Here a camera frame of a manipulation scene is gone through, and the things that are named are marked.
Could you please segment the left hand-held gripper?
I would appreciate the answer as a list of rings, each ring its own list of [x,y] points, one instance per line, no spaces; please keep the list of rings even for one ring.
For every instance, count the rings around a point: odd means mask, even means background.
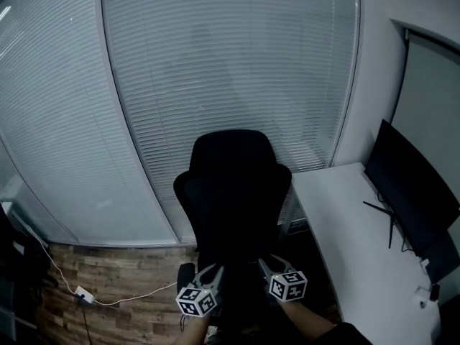
[[[224,269],[224,266],[220,266],[215,274],[216,264],[211,264],[198,272],[194,280],[180,290],[175,300],[183,315],[207,316],[218,307],[217,295]]]

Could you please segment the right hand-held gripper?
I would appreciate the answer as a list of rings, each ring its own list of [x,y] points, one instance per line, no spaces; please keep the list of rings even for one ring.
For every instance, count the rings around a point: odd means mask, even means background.
[[[257,264],[261,270],[261,275],[265,280],[270,280],[268,294],[276,300],[287,303],[304,298],[308,280],[301,271],[295,271],[295,268],[282,257],[271,254],[271,258],[282,265],[280,273],[273,274],[267,263],[259,258]]]

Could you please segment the black office chair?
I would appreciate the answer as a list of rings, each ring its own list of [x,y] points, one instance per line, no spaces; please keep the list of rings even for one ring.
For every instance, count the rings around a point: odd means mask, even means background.
[[[204,193],[267,190],[281,204],[281,212],[291,179],[290,170],[277,162],[270,141],[261,132],[234,129],[212,132],[197,138],[190,166],[176,177],[173,188],[193,228],[198,259],[201,253],[199,244],[203,241],[198,209],[202,206],[201,197]],[[262,259],[268,259],[273,251],[278,235],[277,225],[276,228],[272,247]],[[198,261],[200,270],[209,265]]]

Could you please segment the person's right forearm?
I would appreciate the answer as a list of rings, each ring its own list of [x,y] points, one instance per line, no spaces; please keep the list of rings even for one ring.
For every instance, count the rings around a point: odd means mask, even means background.
[[[309,341],[315,341],[336,327],[298,301],[281,302],[281,308],[299,332]]]

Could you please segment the person's left forearm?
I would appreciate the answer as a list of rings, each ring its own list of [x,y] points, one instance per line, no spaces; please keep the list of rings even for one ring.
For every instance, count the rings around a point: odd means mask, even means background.
[[[204,345],[210,320],[209,316],[192,317],[173,345]]]

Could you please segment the white desk leg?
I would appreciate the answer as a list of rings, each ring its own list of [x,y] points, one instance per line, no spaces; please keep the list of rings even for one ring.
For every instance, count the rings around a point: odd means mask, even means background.
[[[295,211],[298,206],[298,201],[297,197],[295,195],[295,191],[293,187],[290,188],[289,196],[287,198],[287,203],[286,203],[286,209],[285,209],[285,215],[283,222],[280,226],[280,231],[278,235],[278,241],[283,242],[288,235],[290,226],[293,222],[293,219],[295,217]]]

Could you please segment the person's dark sleeve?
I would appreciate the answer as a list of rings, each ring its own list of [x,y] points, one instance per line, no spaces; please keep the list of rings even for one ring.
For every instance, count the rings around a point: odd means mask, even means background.
[[[358,329],[350,323],[339,323],[333,329],[336,343],[340,345],[372,345]]]

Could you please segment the white power strip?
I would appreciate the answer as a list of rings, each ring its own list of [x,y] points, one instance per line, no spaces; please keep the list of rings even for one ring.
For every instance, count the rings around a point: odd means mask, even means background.
[[[87,291],[86,289],[84,289],[81,286],[78,286],[76,288],[75,295],[78,296],[81,300],[84,300],[89,304],[92,304],[92,302],[94,301],[93,294],[90,293],[89,291]]]

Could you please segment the small white desk gadget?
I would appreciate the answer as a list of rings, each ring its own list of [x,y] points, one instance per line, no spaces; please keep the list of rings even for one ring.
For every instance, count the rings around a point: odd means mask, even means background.
[[[415,299],[420,308],[424,309],[431,301],[431,292],[424,287],[418,287],[415,291]]]

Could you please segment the white power strip lead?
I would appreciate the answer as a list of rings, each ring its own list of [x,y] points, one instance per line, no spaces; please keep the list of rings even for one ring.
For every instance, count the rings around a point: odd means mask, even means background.
[[[63,271],[56,265],[55,261],[53,260],[52,258],[52,255],[51,253],[49,253],[47,251],[47,248],[49,247],[49,245],[41,238],[39,237],[35,231],[32,229],[32,227],[26,225],[25,229],[38,241],[38,243],[40,244],[40,246],[42,247],[42,250],[44,251],[45,255],[48,257],[48,259],[51,261],[52,265],[54,266],[54,268],[59,272],[63,282],[65,283],[65,286],[67,287],[68,291],[72,294],[72,295],[77,295],[77,291],[76,290],[72,290],[70,285],[69,285],[69,282],[67,281],[67,279],[65,278],[64,274],[63,274]]]

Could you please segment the black monitor with thin stand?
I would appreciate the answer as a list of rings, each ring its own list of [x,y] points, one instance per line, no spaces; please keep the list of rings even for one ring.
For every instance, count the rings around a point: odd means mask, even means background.
[[[364,173],[422,255],[460,216],[460,203],[427,159],[383,120]]]

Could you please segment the narrow white window blind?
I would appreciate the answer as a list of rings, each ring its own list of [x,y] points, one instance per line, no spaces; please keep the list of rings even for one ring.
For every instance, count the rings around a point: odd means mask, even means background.
[[[195,234],[173,181],[199,136],[258,130],[294,173],[331,164],[359,0],[102,0],[102,12],[129,131],[182,243]]]

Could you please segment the wide white window blind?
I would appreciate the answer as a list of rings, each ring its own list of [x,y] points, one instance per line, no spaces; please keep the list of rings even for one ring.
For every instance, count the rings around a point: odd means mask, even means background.
[[[101,0],[0,0],[0,142],[47,240],[177,242],[121,110]]]

